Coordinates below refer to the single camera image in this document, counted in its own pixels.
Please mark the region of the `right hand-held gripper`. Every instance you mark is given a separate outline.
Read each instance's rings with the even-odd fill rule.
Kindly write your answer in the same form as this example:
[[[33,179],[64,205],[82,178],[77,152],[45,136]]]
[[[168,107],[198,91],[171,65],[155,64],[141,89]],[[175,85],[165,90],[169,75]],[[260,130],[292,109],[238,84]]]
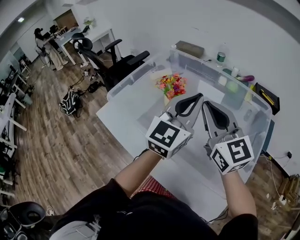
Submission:
[[[236,118],[229,109],[213,101],[204,101],[202,116],[209,134],[204,145],[203,162],[206,165],[214,164],[222,175],[226,175],[242,169],[254,159],[249,136],[237,127]]]

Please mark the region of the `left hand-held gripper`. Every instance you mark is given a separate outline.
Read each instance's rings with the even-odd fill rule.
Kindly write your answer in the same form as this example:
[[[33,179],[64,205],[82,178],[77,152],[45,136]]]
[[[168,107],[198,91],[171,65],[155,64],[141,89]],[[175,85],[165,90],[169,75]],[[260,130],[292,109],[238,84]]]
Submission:
[[[147,130],[148,149],[166,159],[176,154],[193,137],[194,131],[186,129],[184,124],[190,128],[194,126],[203,102],[202,93],[174,97],[167,105],[168,112],[155,116]]]

